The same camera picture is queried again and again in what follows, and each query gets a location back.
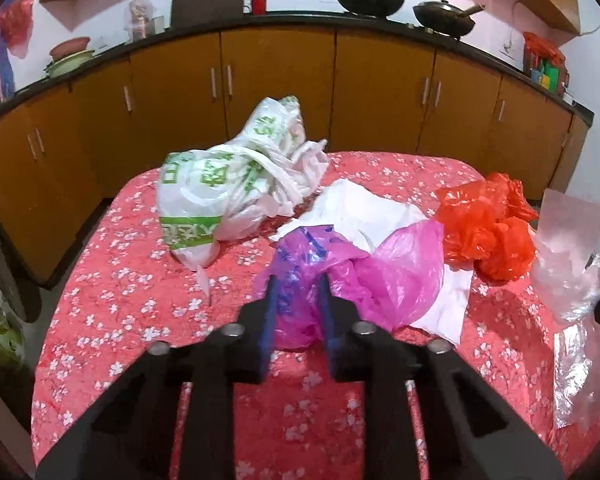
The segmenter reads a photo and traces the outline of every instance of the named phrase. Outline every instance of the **cabinet handle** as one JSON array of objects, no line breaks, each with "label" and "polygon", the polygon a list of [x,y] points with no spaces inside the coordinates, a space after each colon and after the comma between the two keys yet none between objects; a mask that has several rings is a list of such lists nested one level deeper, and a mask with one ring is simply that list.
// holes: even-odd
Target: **cabinet handle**
[{"label": "cabinet handle", "polygon": [[438,105],[440,104],[440,94],[441,93],[442,93],[442,81],[438,81],[438,88],[436,88],[436,102],[433,105],[434,108],[438,108]]},{"label": "cabinet handle", "polygon": [[502,122],[502,114],[504,113],[504,105],[505,105],[505,100],[502,100],[502,104],[500,105],[500,113],[498,114],[498,122],[501,123]]},{"label": "cabinet handle", "polygon": [[131,96],[129,95],[129,88],[126,85],[124,86],[124,91],[125,91],[126,111],[131,113],[134,108],[131,105]]},{"label": "cabinet handle", "polygon": [[422,106],[427,104],[427,97],[429,97],[429,88],[431,87],[431,79],[426,77],[424,79],[424,91],[422,92]]},{"label": "cabinet handle", "polygon": [[216,91],[216,69],[211,67],[211,96],[213,99],[218,97],[218,92]]},{"label": "cabinet handle", "polygon": [[31,137],[27,134],[27,140],[29,141],[29,149],[31,150],[31,155],[33,155],[33,160],[38,160],[36,157],[36,150],[33,149],[33,142],[31,142]]},{"label": "cabinet handle", "polygon": [[38,144],[40,145],[40,151],[45,153],[45,145],[42,144],[42,136],[40,135],[40,130],[36,128],[36,137],[38,138]]},{"label": "cabinet handle", "polygon": [[229,86],[229,97],[234,96],[234,76],[231,73],[231,65],[226,66],[226,82]]}]

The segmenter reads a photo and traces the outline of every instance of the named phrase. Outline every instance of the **white plastic bag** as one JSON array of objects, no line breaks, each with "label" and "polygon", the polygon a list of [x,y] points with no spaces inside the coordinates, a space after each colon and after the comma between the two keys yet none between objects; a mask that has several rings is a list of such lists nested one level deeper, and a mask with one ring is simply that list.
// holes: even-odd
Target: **white plastic bag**
[{"label": "white plastic bag", "polygon": [[266,98],[229,142],[171,153],[157,188],[165,243],[196,270],[216,258],[217,240],[248,236],[267,216],[293,216],[327,170],[326,143],[305,141],[295,97]]}]

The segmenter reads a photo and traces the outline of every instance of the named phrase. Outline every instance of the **red plastic bag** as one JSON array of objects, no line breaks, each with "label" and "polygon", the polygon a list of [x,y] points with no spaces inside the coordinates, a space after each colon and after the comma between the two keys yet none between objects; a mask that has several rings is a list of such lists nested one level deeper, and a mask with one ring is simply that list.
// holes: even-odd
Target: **red plastic bag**
[{"label": "red plastic bag", "polygon": [[520,218],[505,218],[494,225],[496,246],[478,268],[494,280],[515,280],[527,272],[536,247],[529,235],[529,225]]},{"label": "red plastic bag", "polygon": [[0,33],[12,54],[14,49],[27,49],[33,29],[33,1],[15,0],[0,16]]},{"label": "red plastic bag", "polygon": [[519,180],[491,173],[485,180],[441,188],[436,196],[440,208],[434,219],[445,226],[447,263],[481,260],[480,270],[495,280],[528,271],[536,248],[526,222],[538,214],[526,202]]},{"label": "red plastic bag", "polygon": [[538,54],[539,57],[548,59],[554,66],[564,66],[566,58],[555,43],[532,32],[524,32],[522,35],[525,38],[525,48]]}]

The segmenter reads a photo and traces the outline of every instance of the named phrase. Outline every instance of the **metal bolt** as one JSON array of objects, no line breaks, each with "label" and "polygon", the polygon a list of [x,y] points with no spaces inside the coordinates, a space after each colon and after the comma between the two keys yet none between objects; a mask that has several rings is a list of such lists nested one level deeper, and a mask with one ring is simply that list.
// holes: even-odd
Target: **metal bolt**
[{"label": "metal bolt", "polygon": [[376,330],[378,327],[367,321],[358,321],[353,324],[353,332],[359,335],[373,334]]},{"label": "metal bolt", "polygon": [[167,355],[171,350],[171,346],[166,341],[156,341],[149,346],[147,350],[151,355]]},{"label": "metal bolt", "polygon": [[431,350],[434,354],[446,354],[453,347],[446,339],[434,339],[433,341],[429,341],[427,343],[427,348],[429,348],[429,350]]},{"label": "metal bolt", "polygon": [[223,326],[220,332],[227,337],[240,337],[244,334],[244,327],[240,323],[229,323]]}]

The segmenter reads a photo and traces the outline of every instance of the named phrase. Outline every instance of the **black gripper frame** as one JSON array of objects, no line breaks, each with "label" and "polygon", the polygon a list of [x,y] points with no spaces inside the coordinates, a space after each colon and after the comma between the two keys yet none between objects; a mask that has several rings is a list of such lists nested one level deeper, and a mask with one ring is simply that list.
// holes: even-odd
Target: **black gripper frame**
[{"label": "black gripper frame", "polygon": [[155,342],[40,462],[36,480],[167,480],[184,383],[192,383],[179,479],[234,480],[234,383],[260,384],[272,351],[278,280],[235,323],[180,348]]},{"label": "black gripper frame", "polygon": [[318,283],[331,377],[365,383],[364,480],[420,478],[405,381],[414,380],[430,480],[563,480],[560,462],[450,344],[419,347],[360,323],[355,304]]}]

